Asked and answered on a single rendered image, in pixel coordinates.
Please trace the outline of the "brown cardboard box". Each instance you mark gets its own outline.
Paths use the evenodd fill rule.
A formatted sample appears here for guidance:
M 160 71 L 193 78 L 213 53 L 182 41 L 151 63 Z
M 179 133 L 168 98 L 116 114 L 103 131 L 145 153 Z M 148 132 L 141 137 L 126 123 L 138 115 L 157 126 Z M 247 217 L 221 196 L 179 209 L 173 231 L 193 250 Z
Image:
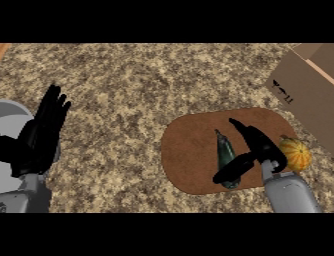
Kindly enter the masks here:
M 265 83 L 334 156 L 334 43 L 303 43 Z

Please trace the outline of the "orange striped squash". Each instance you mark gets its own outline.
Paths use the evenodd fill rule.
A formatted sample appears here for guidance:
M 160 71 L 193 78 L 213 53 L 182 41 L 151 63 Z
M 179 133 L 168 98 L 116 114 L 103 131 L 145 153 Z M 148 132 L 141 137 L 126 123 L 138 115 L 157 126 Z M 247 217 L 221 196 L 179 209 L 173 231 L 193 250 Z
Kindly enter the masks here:
M 289 160 L 289 168 L 293 171 L 306 170 L 312 164 L 312 152 L 303 141 L 283 135 L 280 149 Z

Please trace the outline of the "brown wooden cutting board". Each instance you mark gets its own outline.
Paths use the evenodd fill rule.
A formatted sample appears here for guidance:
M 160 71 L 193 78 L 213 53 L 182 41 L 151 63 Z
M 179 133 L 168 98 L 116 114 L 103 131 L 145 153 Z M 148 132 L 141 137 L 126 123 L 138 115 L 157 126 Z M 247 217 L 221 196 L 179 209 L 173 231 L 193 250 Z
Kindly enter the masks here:
M 178 117 L 162 138 L 162 163 L 170 182 L 188 194 L 228 192 L 221 184 L 213 183 L 218 172 L 216 130 L 228 137 L 237 154 L 250 151 L 243 135 L 230 123 L 231 118 L 259 128 L 275 144 L 280 144 L 283 135 L 297 138 L 286 118 L 266 108 L 241 108 Z

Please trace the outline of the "dark green eggplant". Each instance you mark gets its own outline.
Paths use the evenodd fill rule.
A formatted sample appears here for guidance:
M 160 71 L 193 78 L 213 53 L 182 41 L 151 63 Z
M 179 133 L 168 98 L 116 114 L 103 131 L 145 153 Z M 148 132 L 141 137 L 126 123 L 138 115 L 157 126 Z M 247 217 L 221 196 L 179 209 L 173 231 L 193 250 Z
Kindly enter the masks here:
M 228 163 L 235 159 L 235 151 L 228 137 L 216 130 L 218 135 L 218 169 L 222 169 Z M 228 189 L 235 189 L 240 186 L 241 179 L 230 182 L 225 181 L 222 186 Z

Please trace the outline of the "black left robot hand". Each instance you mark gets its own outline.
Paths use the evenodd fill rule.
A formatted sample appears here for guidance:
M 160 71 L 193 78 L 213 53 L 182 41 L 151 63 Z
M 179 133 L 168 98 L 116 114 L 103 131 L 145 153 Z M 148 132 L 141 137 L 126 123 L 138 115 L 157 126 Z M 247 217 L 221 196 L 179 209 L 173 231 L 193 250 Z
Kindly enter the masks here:
M 51 85 L 36 117 L 26 123 L 18 138 L 0 135 L 0 162 L 11 164 L 15 178 L 44 174 L 54 164 L 60 132 L 72 107 L 66 99 L 61 87 Z

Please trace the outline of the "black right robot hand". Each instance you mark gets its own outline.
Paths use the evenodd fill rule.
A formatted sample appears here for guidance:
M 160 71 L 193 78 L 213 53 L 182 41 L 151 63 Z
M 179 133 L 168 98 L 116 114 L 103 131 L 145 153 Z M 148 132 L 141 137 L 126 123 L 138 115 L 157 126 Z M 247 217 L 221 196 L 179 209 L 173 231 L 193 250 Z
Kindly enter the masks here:
M 277 161 L 278 167 L 272 171 L 274 174 L 280 173 L 289 164 L 287 157 L 268 135 L 255 126 L 246 126 L 234 118 L 230 119 L 230 123 L 241 133 L 250 151 L 240 155 L 235 154 L 235 159 L 222 169 L 218 169 L 213 176 L 215 184 L 241 179 L 241 176 L 253 169 L 255 162 L 262 165 L 266 160 Z

